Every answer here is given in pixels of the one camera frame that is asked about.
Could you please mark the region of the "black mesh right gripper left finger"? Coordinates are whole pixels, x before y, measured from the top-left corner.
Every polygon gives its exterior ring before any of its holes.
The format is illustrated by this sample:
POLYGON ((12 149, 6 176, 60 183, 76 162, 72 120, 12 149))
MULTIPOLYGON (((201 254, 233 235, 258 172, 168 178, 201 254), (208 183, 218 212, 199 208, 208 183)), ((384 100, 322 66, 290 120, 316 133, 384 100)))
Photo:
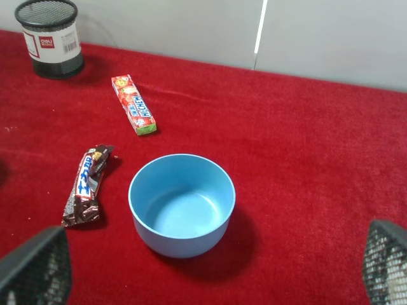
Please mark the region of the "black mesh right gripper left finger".
POLYGON ((67 304, 71 287, 64 227, 44 229, 1 259, 1 304, 67 304))

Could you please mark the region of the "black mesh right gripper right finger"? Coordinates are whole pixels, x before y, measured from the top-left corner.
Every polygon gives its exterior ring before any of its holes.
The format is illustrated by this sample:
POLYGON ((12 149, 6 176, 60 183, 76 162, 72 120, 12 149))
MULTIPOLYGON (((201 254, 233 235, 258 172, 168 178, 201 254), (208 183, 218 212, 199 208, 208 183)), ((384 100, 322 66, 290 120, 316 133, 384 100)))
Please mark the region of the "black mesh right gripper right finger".
POLYGON ((362 262, 362 280, 371 304, 406 304, 406 230, 374 220, 362 262))

